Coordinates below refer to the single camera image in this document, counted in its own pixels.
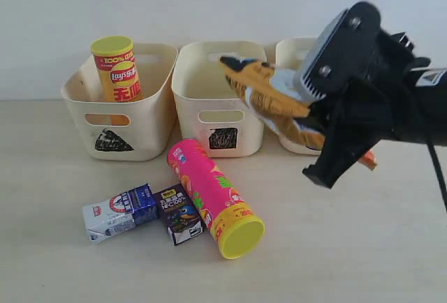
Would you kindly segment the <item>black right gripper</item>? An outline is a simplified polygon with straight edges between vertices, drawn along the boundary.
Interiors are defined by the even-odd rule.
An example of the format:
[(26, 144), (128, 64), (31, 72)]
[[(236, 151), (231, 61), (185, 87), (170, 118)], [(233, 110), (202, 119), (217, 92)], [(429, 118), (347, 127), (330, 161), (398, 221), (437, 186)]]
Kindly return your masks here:
[(417, 57), (404, 32), (381, 28), (381, 14), (361, 1), (321, 32), (293, 77), (302, 103), (325, 118), (317, 161), (302, 170), (314, 184), (335, 182), (379, 140), (446, 143), (446, 69)]

